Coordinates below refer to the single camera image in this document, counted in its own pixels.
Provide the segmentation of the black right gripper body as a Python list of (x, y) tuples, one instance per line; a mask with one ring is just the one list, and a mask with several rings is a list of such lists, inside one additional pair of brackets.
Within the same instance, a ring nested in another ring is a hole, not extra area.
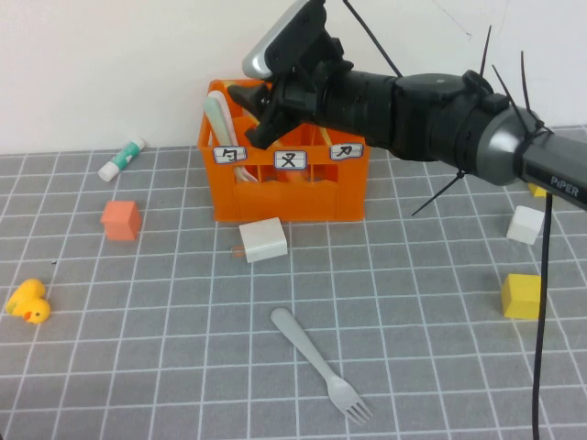
[(337, 38), (274, 39), (264, 53), (271, 71), (264, 79), (271, 86), (267, 104), (294, 107), (298, 111), (298, 126), (315, 122), (328, 77), (352, 68), (343, 55)]

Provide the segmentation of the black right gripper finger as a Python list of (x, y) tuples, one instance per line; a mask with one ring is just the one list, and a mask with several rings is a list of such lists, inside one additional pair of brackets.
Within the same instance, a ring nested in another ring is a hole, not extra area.
[(265, 84), (243, 86), (232, 84), (227, 92), (234, 103), (252, 115), (261, 115), (267, 105), (270, 89)]
[(298, 111), (285, 103), (245, 104), (259, 123), (245, 132), (250, 144), (267, 149), (272, 143), (298, 127)]

